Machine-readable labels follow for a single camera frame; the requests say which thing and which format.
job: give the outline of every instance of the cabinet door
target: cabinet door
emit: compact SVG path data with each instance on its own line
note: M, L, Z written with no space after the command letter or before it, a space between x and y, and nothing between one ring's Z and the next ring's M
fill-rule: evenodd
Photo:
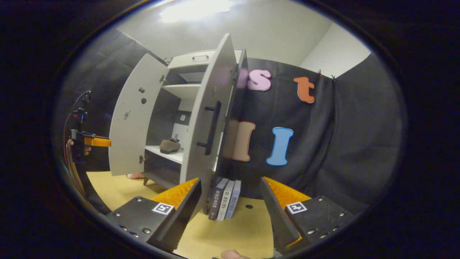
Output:
M168 68L145 54L133 69L115 105L109 138L109 165L113 176L144 171L145 140L150 116Z
M227 33L204 74L190 117L191 138L184 146L180 183L195 177L201 179L202 195L197 209L206 207L235 70L235 51Z

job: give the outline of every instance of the yellow floor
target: yellow floor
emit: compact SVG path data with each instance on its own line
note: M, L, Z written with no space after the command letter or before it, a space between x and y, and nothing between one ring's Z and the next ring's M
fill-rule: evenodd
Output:
M166 189L149 180L111 176L110 172L88 172L88 177L105 204L114 210L136 196L151 198ZM220 257L236 249L251 259L273 257L273 232L263 200L241 197L232 219L213 221L202 212L190 220L174 253L189 259Z

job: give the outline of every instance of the pink object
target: pink object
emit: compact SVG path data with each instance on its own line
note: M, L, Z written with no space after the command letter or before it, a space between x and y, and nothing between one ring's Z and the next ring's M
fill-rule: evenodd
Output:
M253 70L249 73L249 81L247 87L251 90L265 91L271 87L271 82L268 78L271 77L268 70Z

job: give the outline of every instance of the drawer handle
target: drawer handle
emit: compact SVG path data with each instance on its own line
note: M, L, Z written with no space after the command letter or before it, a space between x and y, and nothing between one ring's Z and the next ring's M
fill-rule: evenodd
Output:
M204 154L206 156L211 154L211 149L213 147L213 142L214 142L214 135L216 133L216 127L217 127L217 119L219 118L219 113L220 113L220 107L222 106L222 103L220 101L216 102L216 107L204 107L206 111L212 111L214 112L213 114L213 121L211 122L211 128L209 129L209 134L207 136L207 143L202 143L202 142L197 142L196 145L199 147L205 147L206 150Z
M194 57L192 57L192 59L195 59L195 58L198 58L198 57L206 57L207 59L209 58L208 55L201 55L201 56L194 56Z

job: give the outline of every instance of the book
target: book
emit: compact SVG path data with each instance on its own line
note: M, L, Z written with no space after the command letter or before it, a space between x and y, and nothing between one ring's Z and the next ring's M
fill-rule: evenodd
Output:
M228 205L228 209L227 209L225 218L231 218L233 216L233 213L235 212L236 203L238 202L238 197L240 197L240 191L241 191L241 181L236 180L235 185L233 187L231 197L230 197L230 202Z
M220 180L220 182L216 185L216 187L213 190L211 208L209 209L208 217L211 220L217 219L217 213L219 212L220 202L222 201L222 193L228 181L229 180L227 178L222 178L222 180Z
M235 181L229 181L224 189L222 201L220 202L219 214L217 215L217 220L223 221L225 219L225 213L227 212L228 204L231 198L231 193L233 191L234 185Z

